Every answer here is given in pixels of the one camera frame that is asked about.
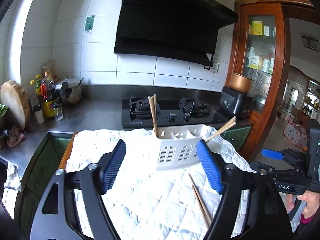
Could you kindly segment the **black gas stove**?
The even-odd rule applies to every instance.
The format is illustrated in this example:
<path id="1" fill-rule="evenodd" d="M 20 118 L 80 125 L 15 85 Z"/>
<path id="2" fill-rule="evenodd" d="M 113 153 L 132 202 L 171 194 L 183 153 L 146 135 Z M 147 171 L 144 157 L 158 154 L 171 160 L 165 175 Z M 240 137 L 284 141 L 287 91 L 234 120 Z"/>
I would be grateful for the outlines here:
<path id="1" fill-rule="evenodd" d="M 218 124 L 226 122 L 219 109 L 197 100 L 157 100 L 157 126 L 184 126 L 198 124 Z M 153 119 L 147 97 L 137 96 L 123 100 L 121 106 L 122 128 L 152 128 Z"/>

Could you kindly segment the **white quilted cloth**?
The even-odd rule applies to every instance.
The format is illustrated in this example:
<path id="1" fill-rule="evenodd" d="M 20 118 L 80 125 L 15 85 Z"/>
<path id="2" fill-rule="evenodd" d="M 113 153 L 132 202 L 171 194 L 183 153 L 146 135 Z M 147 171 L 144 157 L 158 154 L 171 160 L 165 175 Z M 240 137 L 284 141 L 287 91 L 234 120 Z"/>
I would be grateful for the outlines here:
<path id="1" fill-rule="evenodd" d="M 74 138 L 67 172 L 96 163 L 119 140 L 125 141 L 125 158 L 102 199 L 120 238 L 203 239 L 207 228 L 192 187 L 197 186 L 211 215 L 221 196 L 210 187 L 201 164 L 157 170 L 158 149 L 148 130 L 81 131 Z"/>

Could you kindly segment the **pink rag on counter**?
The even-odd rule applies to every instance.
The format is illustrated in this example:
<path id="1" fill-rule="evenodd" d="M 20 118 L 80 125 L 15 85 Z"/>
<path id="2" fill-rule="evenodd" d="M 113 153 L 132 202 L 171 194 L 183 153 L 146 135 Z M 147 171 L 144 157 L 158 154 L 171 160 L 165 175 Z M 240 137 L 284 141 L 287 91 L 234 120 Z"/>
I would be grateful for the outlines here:
<path id="1" fill-rule="evenodd" d="M 13 126 L 10 131 L 10 136 L 7 139 L 7 145 L 10 148 L 14 148 L 19 145 L 25 139 L 25 135 L 23 132 L 19 130 L 18 127 Z"/>

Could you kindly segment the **white rag on counter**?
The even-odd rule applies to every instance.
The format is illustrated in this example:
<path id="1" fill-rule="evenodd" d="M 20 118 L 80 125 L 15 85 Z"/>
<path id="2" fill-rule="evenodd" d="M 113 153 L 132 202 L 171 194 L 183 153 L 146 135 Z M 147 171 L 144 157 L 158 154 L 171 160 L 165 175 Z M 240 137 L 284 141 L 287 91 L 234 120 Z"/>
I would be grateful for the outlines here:
<path id="1" fill-rule="evenodd" d="M 4 187 L 9 190 L 22 191 L 21 179 L 18 175 L 18 166 L 15 163 L 8 162 L 7 179 Z"/>

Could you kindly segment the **wooden glass door cabinet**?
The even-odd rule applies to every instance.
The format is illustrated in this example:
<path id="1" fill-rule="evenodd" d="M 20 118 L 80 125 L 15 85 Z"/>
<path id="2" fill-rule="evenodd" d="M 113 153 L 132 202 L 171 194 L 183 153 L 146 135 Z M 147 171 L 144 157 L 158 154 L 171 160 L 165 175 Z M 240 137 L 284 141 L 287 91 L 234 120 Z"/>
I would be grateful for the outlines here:
<path id="1" fill-rule="evenodd" d="M 241 74 L 252 80 L 249 95 L 253 126 L 240 154 L 252 161 L 258 155 L 276 119 L 290 63 L 290 28 L 281 3 L 235 4 L 239 20 L 234 24 L 228 77 Z"/>

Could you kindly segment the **black rice cooker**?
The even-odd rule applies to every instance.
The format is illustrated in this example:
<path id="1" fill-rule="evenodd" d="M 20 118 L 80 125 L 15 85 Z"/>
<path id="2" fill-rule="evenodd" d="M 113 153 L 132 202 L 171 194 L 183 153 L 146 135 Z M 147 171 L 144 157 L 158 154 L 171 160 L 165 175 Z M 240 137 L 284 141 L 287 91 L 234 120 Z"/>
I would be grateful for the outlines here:
<path id="1" fill-rule="evenodd" d="M 220 108 L 230 116 L 245 119 L 250 115 L 254 98 L 247 93 L 241 93 L 224 86 L 219 100 Z"/>

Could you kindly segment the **green wall hook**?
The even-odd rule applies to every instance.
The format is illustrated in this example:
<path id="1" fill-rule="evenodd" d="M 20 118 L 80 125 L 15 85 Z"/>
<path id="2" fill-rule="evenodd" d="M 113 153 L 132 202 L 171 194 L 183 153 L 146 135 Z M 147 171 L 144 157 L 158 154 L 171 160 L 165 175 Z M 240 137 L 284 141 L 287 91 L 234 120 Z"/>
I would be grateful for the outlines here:
<path id="1" fill-rule="evenodd" d="M 94 16 L 88 16 L 85 23 L 85 31 L 90 32 L 93 29 Z"/>

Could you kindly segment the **white wall socket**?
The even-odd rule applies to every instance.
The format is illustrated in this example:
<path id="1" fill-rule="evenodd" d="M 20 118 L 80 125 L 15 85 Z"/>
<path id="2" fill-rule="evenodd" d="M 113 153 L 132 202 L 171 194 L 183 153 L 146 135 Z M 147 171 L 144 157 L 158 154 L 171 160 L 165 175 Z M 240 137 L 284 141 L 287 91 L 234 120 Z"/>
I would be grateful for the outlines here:
<path id="1" fill-rule="evenodd" d="M 217 73 L 219 70 L 219 63 L 218 62 L 214 62 L 213 65 L 210 68 L 210 71 L 212 73 Z"/>

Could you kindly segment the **round wooden cutting board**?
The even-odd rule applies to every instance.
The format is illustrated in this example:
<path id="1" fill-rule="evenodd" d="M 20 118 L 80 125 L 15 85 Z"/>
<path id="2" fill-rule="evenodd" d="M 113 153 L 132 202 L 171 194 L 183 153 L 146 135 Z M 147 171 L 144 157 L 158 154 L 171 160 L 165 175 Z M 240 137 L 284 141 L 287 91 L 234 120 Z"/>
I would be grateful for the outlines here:
<path id="1" fill-rule="evenodd" d="M 28 97 L 22 86 L 14 80 L 1 85 L 1 103 L 7 105 L 7 119 L 10 123 L 24 130 L 30 118 Z"/>

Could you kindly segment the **green cabinet drawer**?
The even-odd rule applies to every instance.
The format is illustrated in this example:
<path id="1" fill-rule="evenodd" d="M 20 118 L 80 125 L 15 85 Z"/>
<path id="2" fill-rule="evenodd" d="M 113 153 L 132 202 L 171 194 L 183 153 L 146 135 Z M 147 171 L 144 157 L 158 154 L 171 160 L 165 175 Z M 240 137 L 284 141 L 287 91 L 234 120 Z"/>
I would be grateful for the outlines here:
<path id="1" fill-rule="evenodd" d="M 230 142 L 235 148 L 236 152 L 239 152 L 244 145 L 249 133 L 251 131 L 251 126 L 230 129 L 221 134 L 223 139 Z"/>

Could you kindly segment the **small white jar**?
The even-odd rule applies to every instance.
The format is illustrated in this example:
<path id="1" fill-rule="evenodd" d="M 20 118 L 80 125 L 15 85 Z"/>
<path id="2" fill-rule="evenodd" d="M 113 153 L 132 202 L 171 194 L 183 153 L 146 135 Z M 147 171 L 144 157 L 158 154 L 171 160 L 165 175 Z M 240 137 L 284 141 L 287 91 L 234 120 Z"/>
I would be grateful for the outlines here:
<path id="1" fill-rule="evenodd" d="M 43 111 L 40 103 L 36 104 L 33 107 L 33 112 L 34 112 L 37 123 L 38 124 L 44 123 Z"/>

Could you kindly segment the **white plastic utensil holder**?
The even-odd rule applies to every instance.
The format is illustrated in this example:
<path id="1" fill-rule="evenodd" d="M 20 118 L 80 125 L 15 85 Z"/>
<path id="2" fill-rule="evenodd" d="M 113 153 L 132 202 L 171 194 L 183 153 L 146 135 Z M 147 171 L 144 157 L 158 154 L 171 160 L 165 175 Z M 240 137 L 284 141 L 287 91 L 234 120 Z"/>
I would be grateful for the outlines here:
<path id="1" fill-rule="evenodd" d="M 187 125 L 159 127 L 151 136 L 156 146 L 157 170 L 187 168 L 198 164 L 197 142 L 206 138 L 209 127 Z"/>

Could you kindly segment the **black range hood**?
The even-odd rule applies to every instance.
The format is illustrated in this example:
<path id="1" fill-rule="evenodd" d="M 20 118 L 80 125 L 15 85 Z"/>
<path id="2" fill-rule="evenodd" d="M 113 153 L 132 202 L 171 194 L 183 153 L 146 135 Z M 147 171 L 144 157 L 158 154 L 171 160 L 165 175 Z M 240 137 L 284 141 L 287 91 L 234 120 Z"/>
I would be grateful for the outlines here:
<path id="1" fill-rule="evenodd" d="M 216 0 L 122 0 L 114 52 L 211 67 L 219 29 L 238 19 Z"/>

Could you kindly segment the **steel pressure cooker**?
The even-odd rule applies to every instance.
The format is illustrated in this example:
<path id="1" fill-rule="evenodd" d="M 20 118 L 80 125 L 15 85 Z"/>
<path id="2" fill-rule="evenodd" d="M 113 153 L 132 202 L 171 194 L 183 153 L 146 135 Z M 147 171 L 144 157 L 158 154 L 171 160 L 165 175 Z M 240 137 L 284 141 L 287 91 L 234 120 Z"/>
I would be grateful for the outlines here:
<path id="1" fill-rule="evenodd" d="M 82 101 L 81 86 L 83 79 L 65 77 L 56 83 L 55 88 L 59 92 L 64 105 L 75 106 Z"/>

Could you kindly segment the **copper coloured pot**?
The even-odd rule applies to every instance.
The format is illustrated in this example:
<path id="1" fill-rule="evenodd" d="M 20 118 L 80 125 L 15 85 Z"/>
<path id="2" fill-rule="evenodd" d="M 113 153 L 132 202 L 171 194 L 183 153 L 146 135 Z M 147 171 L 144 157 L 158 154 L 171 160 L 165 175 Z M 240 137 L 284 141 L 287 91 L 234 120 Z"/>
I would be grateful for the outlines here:
<path id="1" fill-rule="evenodd" d="M 229 86 L 240 93 L 250 91 L 253 80 L 238 73 L 232 73 Z"/>

